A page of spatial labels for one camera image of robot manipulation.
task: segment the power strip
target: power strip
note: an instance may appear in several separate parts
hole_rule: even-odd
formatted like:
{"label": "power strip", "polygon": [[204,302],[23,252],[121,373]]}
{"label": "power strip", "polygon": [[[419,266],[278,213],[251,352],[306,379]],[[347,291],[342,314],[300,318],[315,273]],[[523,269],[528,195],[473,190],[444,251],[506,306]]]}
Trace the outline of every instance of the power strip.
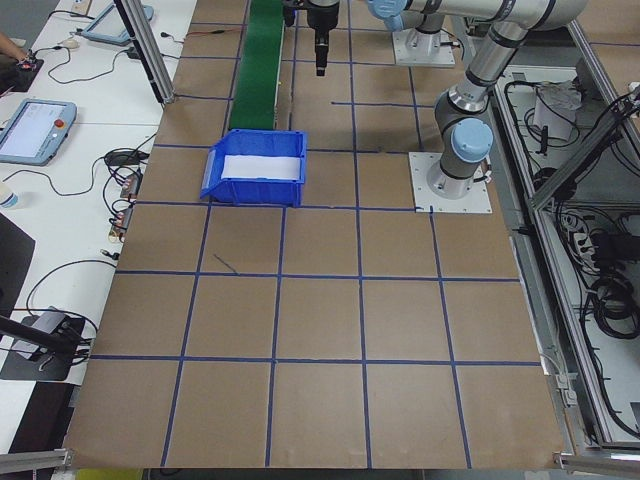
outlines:
{"label": "power strip", "polygon": [[73,0],[71,11],[76,15],[87,15],[93,0]]}

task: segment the black cable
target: black cable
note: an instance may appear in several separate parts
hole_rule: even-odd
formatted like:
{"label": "black cable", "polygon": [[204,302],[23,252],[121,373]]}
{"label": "black cable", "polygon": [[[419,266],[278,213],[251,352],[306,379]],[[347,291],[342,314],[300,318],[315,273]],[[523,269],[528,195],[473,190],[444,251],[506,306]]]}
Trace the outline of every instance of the black cable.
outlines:
{"label": "black cable", "polygon": [[71,18],[86,18],[87,20],[95,20],[95,17],[91,17],[89,15],[84,15],[82,13],[76,13],[76,12],[72,12],[71,10],[53,10],[51,13],[49,13],[49,15],[47,16],[47,20],[50,19],[54,13],[68,13]]}
{"label": "black cable", "polygon": [[[43,276],[40,280],[38,280],[36,282],[36,284],[33,286],[31,291],[27,295],[27,299],[25,300],[25,305],[26,305],[27,312],[29,312],[30,315],[35,315],[35,313],[33,313],[34,310],[31,309],[29,304],[31,303],[31,300],[33,299],[33,295],[35,294],[35,292],[38,289],[38,287],[40,285],[42,285],[47,278],[49,278],[51,275],[53,275],[54,273],[56,273],[56,272],[58,272],[58,271],[60,271],[60,270],[62,270],[64,268],[67,268],[67,267],[70,267],[70,266],[73,266],[73,265],[79,265],[79,264],[82,264],[82,263],[102,263],[104,265],[108,265],[110,267],[116,268],[116,265],[114,265],[111,262],[107,262],[105,260],[94,260],[94,259],[74,260],[73,262],[67,262],[65,264],[59,265],[56,268],[54,268],[53,270],[50,270],[45,276]],[[91,323],[93,324],[93,327],[96,328],[96,331],[97,331],[97,327],[95,326],[95,323],[93,323],[93,322],[91,322]]]}
{"label": "black cable", "polygon": [[[145,139],[142,143],[140,143],[137,147],[135,147],[134,149],[132,149],[129,154],[127,155],[127,157],[122,161],[122,163],[127,163],[130,159],[132,159],[134,156],[138,155],[138,152],[140,151],[140,149],[142,147],[144,147],[147,143],[149,143],[151,140],[153,140],[155,138],[155,136],[157,135],[158,132],[154,133],[153,135],[149,136],[149,138]],[[123,150],[128,150],[126,148],[116,148],[113,149],[109,152],[107,152],[105,154],[105,156],[103,158],[105,158],[105,164],[106,164],[106,158],[109,156],[109,154],[114,153],[114,152],[119,152],[119,151],[123,151]],[[115,180],[116,183],[118,183],[118,185],[122,186],[122,183],[124,183],[124,181],[126,180],[126,177],[123,177],[122,175],[120,175],[120,169],[128,169],[131,172],[133,172],[137,177],[138,180],[142,180],[142,173],[140,172],[140,169],[138,168],[138,170],[134,170],[131,167],[129,167],[128,165],[120,165],[119,167],[113,168],[111,165],[107,165],[107,168],[109,169],[109,178],[107,179],[107,181],[104,183],[103,187],[102,187],[102,200],[104,201],[105,206],[107,207],[107,210],[109,210],[109,213],[115,217],[118,212],[116,212],[113,208],[112,205],[109,203],[109,201],[107,200],[107,187],[109,186],[109,182],[111,180]]]}
{"label": "black cable", "polygon": [[171,35],[170,33],[167,32],[160,32],[160,36],[162,38],[170,38],[171,40],[174,41],[174,43],[179,43],[180,45],[184,44],[184,41],[180,41],[180,40],[176,40],[176,37],[174,37],[173,35]]}
{"label": "black cable", "polygon": [[19,173],[31,173],[33,175],[40,175],[41,177],[45,177],[48,181],[49,181],[49,186],[51,187],[51,190],[53,190],[53,192],[58,195],[59,197],[75,197],[78,195],[84,195],[86,193],[89,193],[91,190],[93,190],[93,187],[95,186],[96,183],[96,170],[95,167],[98,164],[98,162],[100,160],[102,160],[103,157],[97,158],[96,160],[94,160],[93,164],[91,165],[91,184],[89,185],[88,188],[81,190],[79,192],[70,192],[70,193],[63,193],[61,191],[59,191],[56,186],[53,184],[53,179],[47,175],[46,173],[43,172],[38,172],[36,170],[17,170],[15,172],[13,172],[11,175],[9,175],[8,177],[5,177],[2,181],[6,182],[7,180],[10,180],[11,178],[15,177],[16,175],[18,175]]}
{"label": "black cable", "polygon": [[[589,213],[596,213],[601,215],[603,218],[607,219],[609,222],[612,222],[613,225],[618,228],[619,220],[614,220],[607,212],[597,207],[572,207],[574,210],[582,210]],[[564,233],[562,232],[562,215],[573,216],[576,219],[580,219],[586,226],[586,220],[582,217],[579,217],[577,214],[566,212],[563,213],[563,203],[558,202],[555,209],[555,226],[558,230],[558,235],[560,237],[560,241],[563,247],[567,248],[567,239]],[[588,226],[587,233],[590,235],[596,229],[589,229]],[[591,339],[589,338],[589,334],[587,331],[586,323],[588,321],[587,316],[593,315],[598,328],[600,328],[603,333],[612,336],[614,338],[624,338],[631,339],[637,338],[640,335],[640,310],[638,306],[635,304],[635,301],[632,298],[631,290],[626,286],[625,278],[617,272],[607,272],[605,274],[598,274],[598,279],[591,283],[585,283],[585,278],[582,273],[581,268],[576,268],[576,262],[573,256],[567,252],[567,256],[571,261],[572,265],[574,265],[574,273],[576,278],[578,279],[578,283],[583,283],[585,285],[584,290],[588,293],[586,299],[583,296],[583,289],[579,288],[580,295],[580,311],[579,311],[579,323],[582,330],[582,336],[584,338],[585,345],[587,347],[589,357],[593,368],[596,373],[598,388],[602,395],[606,410],[613,420],[613,422],[618,425],[622,430],[624,430],[629,435],[640,438],[640,432],[634,430],[629,425],[627,425],[618,415],[618,412],[611,403],[611,399],[609,397],[607,386],[605,383],[604,370],[603,365],[598,356],[595,353],[595,348],[591,343]],[[632,322],[631,331],[621,332],[618,329],[614,328],[611,324],[611,320],[624,320],[625,318],[630,319]]]}
{"label": "black cable", "polygon": [[456,40],[458,40],[458,44],[460,44],[460,50],[461,50],[461,52],[460,52],[460,60],[462,60],[464,62],[464,56],[465,56],[465,53],[467,53],[467,49],[464,46],[464,43],[462,42],[462,40],[460,40],[460,37],[458,37],[457,35],[454,35],[453,33],[451,33],[448,30],[445,30],[444,28],[441,28],[440,30],[442,30],[444,33],[446,33],[450,37],[453,37]]}
{"label": "black cable", "polygon": [[628,433],[632,437],[640,439],[640,432],[634,430],[629,425],[624,423],[624,421],[618,416],[618,412],[616,411],[616,409],[613,408],[613,405],[611,403],[611,399],[609,398],[609,392],[607,391],[607,386],[605,384],[605,379],[604,379],[604,374],[603,374],[603,369],[602,369],[602,363],[600,363],[600,359],[598,358],[598,356],[595,353],[595,348],[593,347],[593,344],[591,343],[591,339],[589,338],[589,332],[587,331],[587,318],[586,318],[587,314],[588,314],[588,310],[586,309],[586,306],[583,306],[581,308],[581,312],[580,312],[580,319],[579,319],[580,320],[580,327],[581,327],[581,330],[582,330],[582,336],[583,336],[585,344],[587,346],[587,351],[589,352],[589,357],[591,359],[591,363],[593,365],[593,368],[596,371],[596,377],[597,377],[597,380],[598,380],[598,388],[600,390],[600,394],[602,395],[602,399],[604,400],[604,404],[605,404],[605,407],[607,409],[607,412],[609,413],[609,416],[614,421],[614,423],[616,425],[618,425],[618,427],[620,427],[623,431],[625,431],[626,433]]}
{"label": "black cable", "polygon": [[598,115],[598,118],[596,118],[596,121],[594,122],[593,127],[591,127],[591,130],[589,130],[587,132],[587,134],[585,135],[584,138],[586,139],[589,135],[591,135],[596,130],[596,128],[598,127],[598,125],[600,125],[600,122],[602,121],[602,119],[604,118],[604,116],[606,115],[606,113],[609,110],[611,110],[613,107],[615,107],[618,104],[618,102],[624,100],[625,98],[629,97],[630,95],[631,95],[631,93],[627,93],[625,95],[620,95],[619,97],[614,99],[609,105],[607,105],[605,107],[605,109],[600,113],[600,115]]}
{"label": "black cable", "polygon": [[76,82],[89,82],[91,80],[95,80],[96,78],[100,78],[100,77],[104,77],[105,75],[109,75],[110,73],[113,73],[116,69],[116,60],[118,59],[118,57],[120,55],[122,55],[123,53],[126,53],[127,50],[120,50],[118,51],[114,56],[113,56],[113,60],[111,61],[111,68],[105,72],[102,73],[98,73],[97,75],[93,75],[92,77],[87,77],[87,78],[74,78],[71,80],[58,80],[57,78],[55,78],[52,75],[52,72],[54,70],[57,70],[58,68],[62,67],[63,65],[67,65],[68,63],[71,62],[71,50],[67,47],[62,47],[60,46],[60,48],[57,47],[52,47],[51,50],[60,50],[60,49],[64,49],[67,52],[67,59],[62,62],[59,63],[58,65],[55,65],[54,67],[52,67],[51,69],[49,69],[49,71],[47,72],[47,75],[49,76],[49,78],[51,78],[51,80],[53,80],[54,82],[60,84],[60,85],[69,85],[71,83],[76,83]]}
{"label": "black cable", "polygon": [[516,110],[513,106],[513,103],[511,102],[511,98],[509,97],[509,89],[516,85],[524,85],[524,86],[532,87],[537,84],[531,83],[531,82],[521,82],[521,81],[514,80],[512,82],[507,83],[504,86],[504,97],[505,97],[505,100],[507,101],[507,107],[509,108],[509,113],[511,114],[511,120],[513,121],[513,126],[515,127],[516,134],[518,135],[518,140],[520,140],[520,145],[522,146],[522,150],[524,151],[525,157],[527,158],[527,169],[529,171],[529,176],[533,179],[535,175],[533,172],[532,164],[536,166],[538,171],[542,170],[542,167],[536,161],[536,159],[533,158],[533,156],[531,155],[531,152],[529,152],[529,147],[527,147],[527,142],[525,141],[524,136],[520,131],[520,125],[518,123],[518,115],[516,114]]}

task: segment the grid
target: grid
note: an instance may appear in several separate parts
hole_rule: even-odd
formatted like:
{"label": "grid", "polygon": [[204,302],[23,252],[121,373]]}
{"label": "grid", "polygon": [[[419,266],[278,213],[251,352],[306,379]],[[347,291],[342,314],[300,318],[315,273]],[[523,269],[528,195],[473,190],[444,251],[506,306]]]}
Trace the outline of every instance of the grid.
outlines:
{"label": "grid", "polygon": [[[589,45],[602,64],[618,95],[628,93],[628,85],[637,81],[638,69],[629,68],[640,60],[640,35],[629,9],[631,0],[612,0],[603,16],[595,2],[590,2],[578,17]],[[636,127],[640,121],[632,119]]]}
{"label": "grid", "polygon": [[[201,1],[192,29],[244,25],[247,7]],[[326,80],[342,68],[344,90],[308,87],[308,29],[298,19],[287,31],[279,128],[311,127],[316,173],[298,209],[198,200],[241,43],[185,42],[181,99],[165,110],[66,442],[79,466],[535,469],[562,448],[499,208],[481,218],[414,213],[406,151],[438,145],[432,106],[415,88],[425,73],[399,68],[406,90],[367,98],[359,70],[390,60],[362,57],[354,37],[390,49],[363,7],[343,2],[332,39],[338,60]],[[226,71],[228,91],[181,74],[183,65]],[[435,84],[451,75],[427,74]],[[382,145],[375,122],[362,121],[369,108],[403,119],[380,127]],[[334,109],[349,112],[348,135],[331,131],[344,120]],[[331,190],[327,178],[347,187]],[[249,313],[234,311],[242,303]],[[218,311],[237,328],[223,335]],[[474,332],[484,330],[498,343],[478,348]],[[87,434],[100,428],[100,439]],[[141,448],[142,438],[154,440]]]}

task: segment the screen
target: screen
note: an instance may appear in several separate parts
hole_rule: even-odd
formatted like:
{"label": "screen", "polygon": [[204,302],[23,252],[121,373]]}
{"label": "screen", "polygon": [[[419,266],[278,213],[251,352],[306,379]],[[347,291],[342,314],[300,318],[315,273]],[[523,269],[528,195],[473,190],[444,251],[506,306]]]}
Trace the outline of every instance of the screen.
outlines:
{"label": "screen", "polygon": [[111,8],[91,29],[91,33],[108,37],[119,37],[124,31],[124,23],[122,23],[122,18],[115,7]]}
{"label": "screen", "polygon": [[11,315],[29,271],[35,245],[29,235],[0,214],[0,315]]}
{"label": "screen", "polygon": [[1,155],[14,157],[35,157],[53,128],[53,122],[60,118],[64,105],[49,103],[29,103],[11,126],[0,145]]}

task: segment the electronics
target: electronics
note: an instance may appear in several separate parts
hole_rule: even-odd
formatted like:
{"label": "electronics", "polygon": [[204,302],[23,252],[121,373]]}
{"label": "electronics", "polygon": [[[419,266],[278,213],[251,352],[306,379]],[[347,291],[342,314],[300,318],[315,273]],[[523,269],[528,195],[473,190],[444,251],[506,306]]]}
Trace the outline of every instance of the electronics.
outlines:
{"label": "electronics", "polygon": [[[33,325],[31,325],[31,328],[35,328],[44,333],[53,333],[60,325],[62,325],[66,318],[67,316],[62,312],[44,312],[36,319]],[[26,340],[18,340],[11,348],[16,350],[18,355],[30,360],[37,355],[37,351],[40,347]]]}
{"label": "electronics", "polygon": [[0,162],[44,165],[67,137],[76,112],[69,102],[23,100],[0,133]]}
{"label": "electronics", "polygon": [[[151,20],[153,18],[153,7],[143,5],[143,8],[147,20]],[[126,45],[131,40],[129,32],[127,32],[114,4],[105,8],[80,35],[95,42],[111,43],[113,45]]]}
{"label": "electronics", "polygon": [[110,167],[121,167],[123,165],[138,165],[140,161],[149,158],[149,154],[140,150],[124,148],[112,150],[104,157],[104,163]]}

